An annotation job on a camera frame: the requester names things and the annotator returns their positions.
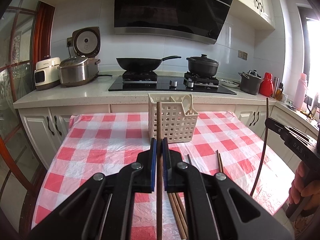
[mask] red thermos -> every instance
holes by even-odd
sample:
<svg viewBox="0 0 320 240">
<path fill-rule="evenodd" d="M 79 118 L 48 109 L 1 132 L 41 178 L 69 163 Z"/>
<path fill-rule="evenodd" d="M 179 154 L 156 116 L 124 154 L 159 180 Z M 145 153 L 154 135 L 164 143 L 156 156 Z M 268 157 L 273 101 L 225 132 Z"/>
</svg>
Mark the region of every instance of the red thermos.
<svg viewBox="0 0 320 240">
<path fill-rule="evenodd" d="M 273 93 L 273 84 L 272 84 L 272 74 L 266 72 L 264 74 L 264 79 L 260 85 L 259 93 L 266 96 L 271 97 Z"/>
</svg>

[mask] stove knob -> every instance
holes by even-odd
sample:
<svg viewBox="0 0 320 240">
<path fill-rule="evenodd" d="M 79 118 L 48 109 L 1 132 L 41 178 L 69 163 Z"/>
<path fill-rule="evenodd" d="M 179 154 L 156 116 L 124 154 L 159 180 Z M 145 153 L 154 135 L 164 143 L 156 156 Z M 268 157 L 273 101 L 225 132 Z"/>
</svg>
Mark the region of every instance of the stove knob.
<svg viewBox="0 0 320 240">
<path fill-rule="evenodd" d="M 172 80 L 170 80 L 170 86 L 171 86 L 171 87 L 176 87 L 177 84 L 178 84 L 177 81 L 172 81 Z"/>
<path fill-rule="evenodd" d="M 188 82 L 188 87 L 189 87 L 189 88 L 192 88 L 192 87 L 193 87 L 193 85 L 194 85 L 194 83 L 193 83 L 193 82 L 191 82 L 191 81 L 189 81 L 189 82 Z"/>
</svg>

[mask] gas stove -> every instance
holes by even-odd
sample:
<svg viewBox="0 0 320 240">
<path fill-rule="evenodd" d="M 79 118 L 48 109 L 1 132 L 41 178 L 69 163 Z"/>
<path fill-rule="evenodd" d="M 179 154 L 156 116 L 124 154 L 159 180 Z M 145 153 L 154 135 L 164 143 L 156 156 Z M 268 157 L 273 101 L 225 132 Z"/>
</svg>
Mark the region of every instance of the gas stove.
<svg viewBox="0 0 320 240">
<path fill-rule="evenodd" d="M 124 73 L 119 76 L 108 89 L 109 91 L 183 91 L 206 92 L 236 95 L 235 92 L 219 86 L 216 78 L 203 79 L 190 77 L 189 72 L 184 77 L 159 76 L 156 73 L 132 74 Z"/>
</svg>

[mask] perforated utensil basket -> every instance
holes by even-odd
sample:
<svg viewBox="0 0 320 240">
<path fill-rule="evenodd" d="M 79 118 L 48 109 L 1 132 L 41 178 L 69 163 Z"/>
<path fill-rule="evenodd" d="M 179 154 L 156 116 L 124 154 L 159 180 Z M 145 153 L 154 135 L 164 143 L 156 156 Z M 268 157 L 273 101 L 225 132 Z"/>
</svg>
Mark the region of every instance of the perforated utensil basket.
<svg viewBox="0 0 320 240">
<path fill-rule="evenodd" d="M 186 94 L 148 94 L 149 95 L 149 136 L 157 137 L 157 102 L 161 102 L 162 135 L 168 143 L 189 142 L 196 127 L 198 113 L 193 109 L 192 94 L 190 109 L 184 113 L 182 98 Z"/>
</svg>

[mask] plastic tablecloth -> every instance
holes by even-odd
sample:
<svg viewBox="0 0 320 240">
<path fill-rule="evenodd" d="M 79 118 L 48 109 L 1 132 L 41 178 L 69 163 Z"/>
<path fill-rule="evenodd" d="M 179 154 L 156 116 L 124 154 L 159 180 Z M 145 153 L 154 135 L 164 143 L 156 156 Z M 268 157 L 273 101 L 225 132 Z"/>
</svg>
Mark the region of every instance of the plastic tablecloth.
<svg viewBox="0 0 320 240">
<path fill-rule="evenodd" d="M 201 112 L 188 143 L 169 144 L 207 174 L 218 172 L 219 150 L 224 172 L 250 193 L 260 162 L 263 141 L 234 113 Z M 32 227 L 97 172 L 110 175 L 135 162 L 150 148 L 148 113 L 83 114 L 72 116 L 69 133 L 54 157 L 42 184 Z M 271 215 L 288 198 L 294 173 L 268 146 L 253 198 Z M 131 239 L 156 239 L 156 193 L 135 195 Z M 163 239 L 180 239 L 166 192 L 163 194 Z"/>
</svg>

